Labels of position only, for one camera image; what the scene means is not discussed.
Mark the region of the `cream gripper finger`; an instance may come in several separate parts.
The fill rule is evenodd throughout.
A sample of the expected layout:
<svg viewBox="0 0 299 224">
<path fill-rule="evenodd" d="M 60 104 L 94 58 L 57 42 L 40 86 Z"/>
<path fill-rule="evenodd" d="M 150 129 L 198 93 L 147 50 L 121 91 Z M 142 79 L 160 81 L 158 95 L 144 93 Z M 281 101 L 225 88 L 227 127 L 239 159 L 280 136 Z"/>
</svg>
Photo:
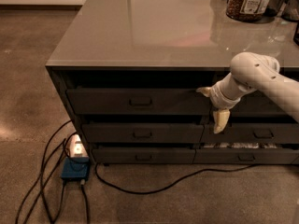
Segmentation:
<svg viewBox="0 0 299 224">
<path fill-rule="evenodd" d="M 200 87 L 200 88 L 197 88 L 196 91 L 198 93 L 202 93 L 205 97 L 210 97 L 210 95 L 211 95 L 210 87 Z"/>
<path fill-rule="evenodd" d="M 214 119 L 214 133 L 222 132 L 227 122 L 230 118 L 230 110 L 229 109 L 219 109 L 213 112 Z"/>
</svg>

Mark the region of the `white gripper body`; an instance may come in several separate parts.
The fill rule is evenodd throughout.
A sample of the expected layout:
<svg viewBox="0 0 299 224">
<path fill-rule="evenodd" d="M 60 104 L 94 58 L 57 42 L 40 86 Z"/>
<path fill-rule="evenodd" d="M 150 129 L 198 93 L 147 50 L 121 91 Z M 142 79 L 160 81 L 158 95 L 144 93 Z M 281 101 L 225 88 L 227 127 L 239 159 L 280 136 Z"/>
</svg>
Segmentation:
<svg viewBox="0 0 299 224">
<path fill-rule="evenodd" d="M 232 109 L 240 101 L 240 98 L 231 100 L 225 97 L 221 92 L 221 83 L 218 81 L 211 87 L 210 100 L 218 109 Z"/>
</svg>

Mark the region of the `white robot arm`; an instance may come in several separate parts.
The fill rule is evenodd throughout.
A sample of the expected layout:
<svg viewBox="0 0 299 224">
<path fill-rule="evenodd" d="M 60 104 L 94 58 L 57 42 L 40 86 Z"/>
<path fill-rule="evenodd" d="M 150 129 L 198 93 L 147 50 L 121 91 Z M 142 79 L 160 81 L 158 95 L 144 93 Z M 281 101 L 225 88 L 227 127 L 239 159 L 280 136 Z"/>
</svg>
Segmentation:
<svg viewBox="0 0 299 224">
<path fill-rule="evenodd" d="M 213 112 L 214 133 L 222 132 L 230 110 L 241 98 L 261 91 L 284 112 L 299 122 L 299 82 L 279 73 L 276 58 L 252 52 L 241 52 L 230 62 L 230 73 L 211 87 L 196 91 L 209 98 L 216 108 Z"/>
</svg>

